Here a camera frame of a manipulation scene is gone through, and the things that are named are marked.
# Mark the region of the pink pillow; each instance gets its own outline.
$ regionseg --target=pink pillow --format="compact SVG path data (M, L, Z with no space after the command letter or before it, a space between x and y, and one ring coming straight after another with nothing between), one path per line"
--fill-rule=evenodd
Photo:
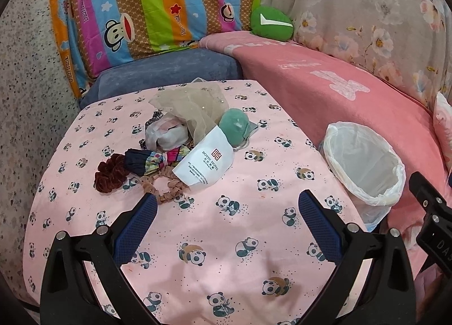
M452 167L452 106L447 103L446 98L440 92L436 95L433 127L446 161L447 170L450 171Z

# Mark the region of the trash bag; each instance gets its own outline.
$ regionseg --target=trash bag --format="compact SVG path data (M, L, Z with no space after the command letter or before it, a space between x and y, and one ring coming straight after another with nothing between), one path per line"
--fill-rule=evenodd
M321 151L371 232L402 195L401 159L381 135L356 123L329 124Z

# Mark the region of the multicolored bow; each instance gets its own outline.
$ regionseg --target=multicolored bow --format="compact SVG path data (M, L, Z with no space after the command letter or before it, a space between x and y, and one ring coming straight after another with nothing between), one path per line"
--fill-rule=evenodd
M189 152L186 145L166 153L129 149L125 153L124 168L138 176L151 175L165 166L177 166Z

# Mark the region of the white check mark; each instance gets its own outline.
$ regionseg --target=white check mark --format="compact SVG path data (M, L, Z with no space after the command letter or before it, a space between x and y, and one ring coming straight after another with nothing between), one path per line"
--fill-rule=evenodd
M285 25L287 27L293 27L292 23L280 22L278 20L266 19L263 14L260 15L261 25L273 24L273 25Z

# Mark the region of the tan scrunchie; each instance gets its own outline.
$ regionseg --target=tan scrunchie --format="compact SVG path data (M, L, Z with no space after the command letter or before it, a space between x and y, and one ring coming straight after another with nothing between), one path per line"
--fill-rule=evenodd
M181 180L177 178L177 176L173 173L172 166L166 166L159 170L159 172L151 175L151 176L143 176L140 183L143 186L143 190L145 193L151 193L156 196L158 204L163 204L170 200L173 200L176 196L180 195L181 191L188 187ZM169 191L160 195L159 191L154 187L154 181L160 176L164 176L169 178L171 181L168 183Z

